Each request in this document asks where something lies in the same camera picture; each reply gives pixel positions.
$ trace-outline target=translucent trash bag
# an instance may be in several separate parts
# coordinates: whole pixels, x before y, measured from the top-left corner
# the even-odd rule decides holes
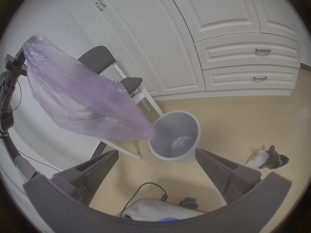
[[[154,126],[120,82],[97,75],[41,35],[23,49],[32,94],[59,127],[114,140],[155,137]]]

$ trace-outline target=white drawer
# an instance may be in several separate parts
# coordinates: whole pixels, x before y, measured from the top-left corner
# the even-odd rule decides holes
[[[203,71],[207,91],[229,89],[294,89],[299,69],[245,65]]]
[[[254,64],[300,68],[300,44],[278,35],[240,33],[214,37],[194,44],[202,70]]]

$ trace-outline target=gray trash bin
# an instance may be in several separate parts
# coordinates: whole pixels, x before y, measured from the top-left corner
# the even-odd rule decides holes
[[[156,137],[148,141],[151,152],[166,161],[189,163],[195,160],[201,127],[187,111],[171,111],[155,122]]]

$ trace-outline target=cabinet handle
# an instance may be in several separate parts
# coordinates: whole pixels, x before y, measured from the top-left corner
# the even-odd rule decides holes
[[[96,6],[97,6],[101,11],[103,11],[103,9],[102,9],[101,7],[98,6],[98,2],[96,2],[95,4],[96,4]]]
[[[103,4],[101,0],[98,0],[98,1],[100,2],[100,4],[101,4],[104,8],[106,7],[106,5]]]
[[[255,49],[255,52],[265,52],[265,53],[270,53],[271,49]]]
[[[257,77],[253,77],[253,79],[255,80],[266,80],[268,77],[264,77],[264,78],[257,78]]]

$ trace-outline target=chair leg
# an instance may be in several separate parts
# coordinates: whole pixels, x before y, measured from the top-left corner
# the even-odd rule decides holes
[[[111,146],[112,148],[114,148],[114,149],[116,149],[116,150],[118,150],[118,151],[120,151],[122,153],[125,153],[125,154],[127,154],[127,155],[129,155],[129,156],[131,156],[131,157],[133,157],[133,158],[135,158],[137,160],[140,160],[142,158],[140,155],[137,155],[137,154],[134,154],[134,153],[132,153],[132,152],[130,152],[128,150],[125,150],[122,147],[112,143],[111,141],[108,141],[105,138],[100,138],[99,140],[102,141],[103,143],[106,143],[108,146]]]
[[[149,101],[149,103],[152,105],[152,107],[154,107],[154,109],[156,110],[156,112],[162,116],[163,112],[161,111],[161,109],[158,107],[158,105],[156,104],[156,102],[153,100],[152,96],[149,94],[149,92],[147,91],[147,89],[141,84],[139,86],[140,91],[145,95],[146,99]]]
[[[144,99],[141,100],[142,104],[146,107],[146,109],[150,112],[151,109],[149,108],[149,106],[146,104],[146,102],[144,101]]]

